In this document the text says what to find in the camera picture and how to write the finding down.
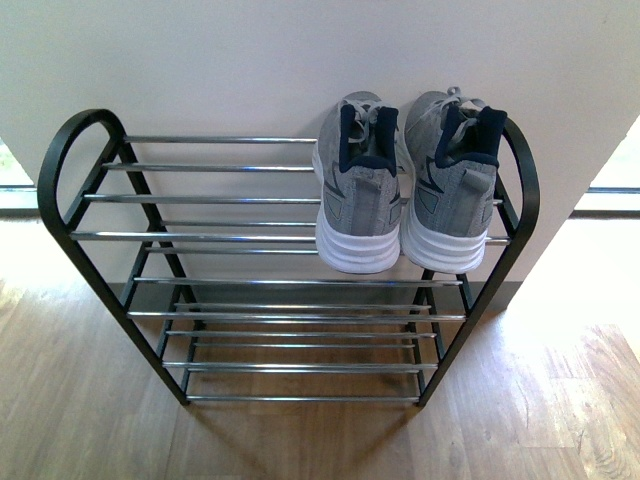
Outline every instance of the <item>chrome bar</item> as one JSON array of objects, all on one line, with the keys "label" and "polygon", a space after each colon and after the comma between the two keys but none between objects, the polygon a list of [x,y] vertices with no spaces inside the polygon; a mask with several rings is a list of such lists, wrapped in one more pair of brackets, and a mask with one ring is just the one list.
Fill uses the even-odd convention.
[{"label": "chrome bar", "polygon": [[414,338],[435,338],[435,333],[377,333],[377,332],[231,332],[212,330],[170,330],[172,337],[202,338],[387,338],[395,340],[412,340]]},{"label": "chrome bar", "polygon": [[418,373],[435,370],[437,364],[392,364],[392,363],[235,363],[235,362],[162,362],[164,368],[185,368],[191,372],[228,373]]},{"label": "chrome bar", "polygon": [[195,347],[204,348],[335,348],[335,349],[411,349],[413,344],[408,343],[213,343],[213,342],[196,342]]},{"label": "chrome bar", "polygon": [[187,395],[191,402],[411,402],[416,403],[419,397],[285,397],[285,396],[261,396],[261,395]]},{"label": "chrome bar", "polygon": [[313,172],[312,166],[292,165],[261,166],[261,165],[180,165],[180,164],[150,164],[150,163],[107,163],[103,165],[107,170],[124,172],[211,172],[211,173],[308,173]]},{"label": "chrome bar", "polygon": [[215,243],[314,243],[312,236],[293,235],[227,235],[219,233],[174,232],[71,232],[76,241],[109,240],[136,242],[215,242]]},{"label": "chrome bar", "polygon": [[511,243],[511,238],[509,237],[486,237],[484,239],[484,243],[486,245],[499,245],[499,246],[507,246]]},{"label": "chrome bar", "polygon": [[244,136],[196,136],[196,135],[125,135],[127,143],[222,143],[222,144],[314,144],[315,138],[295,137],[244,137]]},{"label": "chrome bar", "polygon": [[337,286],[337,287],[455,287],[459,280],[246,280],[189,277],[136,277],[138,283],[161,285],[255,285],[271,287],[287,286]]},{"label": "chrome bar", "polygon": [[133,195],[91,193],[85,200],[100,203],[184,204],[184,205],[319,205],[319,198],[243,198],[209,195]]},{"label": "chrome bar", "polygon": [[185,253],[198,255],[317,255],[317,250],[289,250],[269,248],[189,248],[149,247],[149,253]]},{"label": "chrome bar", "polygon": [[209,324],[275,325],[404,325],[408,322],[464,322],[463,315],[350,315],[245,314],[220,312],[129,312],[128,318],[143,320],[198,320]]},{"label": "chrome bar", "polygon": [[191,220],[164,220],[165,227],[315,227],[316,222],[200,222]]},{"label": "chrome bar", "polygon": [[393,305],[393,304],[263,304],[263,303],[210,303],[178,302],[180,308],[216,309],[216,310],[429,310],[429,305]]}]

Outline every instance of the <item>shoe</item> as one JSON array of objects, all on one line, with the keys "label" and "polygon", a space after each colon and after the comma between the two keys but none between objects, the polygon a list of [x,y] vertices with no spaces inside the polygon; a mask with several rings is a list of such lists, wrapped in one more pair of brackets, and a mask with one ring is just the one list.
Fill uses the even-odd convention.
[{"label": "shoe", "polygon": [[416,265],[459,274],[482,262],[506,118],[457,87],[411,107],[404,140],[414,187],[400,241]]},{"label": "shoe", "polygon": [[322,185],[318,254],[346,273],[394,265],[402,204],[395,142],[398,110],[371,92],[344,97],[325,119],[313,151]]}]

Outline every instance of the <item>wooden floor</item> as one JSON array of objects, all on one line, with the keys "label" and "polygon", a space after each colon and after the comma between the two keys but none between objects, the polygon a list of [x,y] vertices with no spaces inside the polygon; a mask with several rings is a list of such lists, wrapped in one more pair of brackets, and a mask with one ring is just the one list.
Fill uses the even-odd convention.
[{"label": "wooden floor", "polygon": [[1,479],[640,479],[640,222],[570,221],[426,408],[183,408],[37,222],[0,222]]}]

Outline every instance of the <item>white sole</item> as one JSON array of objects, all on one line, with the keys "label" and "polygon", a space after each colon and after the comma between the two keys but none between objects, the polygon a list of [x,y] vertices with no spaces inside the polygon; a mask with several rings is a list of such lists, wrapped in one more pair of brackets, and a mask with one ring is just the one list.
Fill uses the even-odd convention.
[{"label": "white sole", "polygon": [[477,237],[454,237],[429,230],[416,216],[413,199],[400,224],[402,251],[416,265],[443,273],[466,273],[482,263],[485,231]]},{"label": "white sole", "polygon": [[[324,175],[318,153],[318,144],[313,148],[313,170],[320,180],[320,197]],[[344,273],[379,273],[391,268],[400,255],[398,240],[400,226],[385,235],[361,237],[346,235],[334,230],[324,211],[324,200],[320,202],[316,222],[316,246],[318,255],[331,268]]]}]

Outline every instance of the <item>sneaker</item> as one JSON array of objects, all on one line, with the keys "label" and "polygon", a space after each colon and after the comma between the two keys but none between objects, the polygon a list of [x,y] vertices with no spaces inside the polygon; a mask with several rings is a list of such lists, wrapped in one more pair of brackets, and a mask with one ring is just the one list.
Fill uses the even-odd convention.
[{"label": "sneaker", "polygon": [[411,107],[404,137],[414,187],[400,238],[413,263],[458,274],[482,262],[506,118],[457,87]]},{"label": "sneaker", "polygon": [[313,151],[322,185],[316,245],[320,258],[341,272],[381,272],[400,254],[397,118],[398,110],[373,93],[356,92],[320,130]]}]

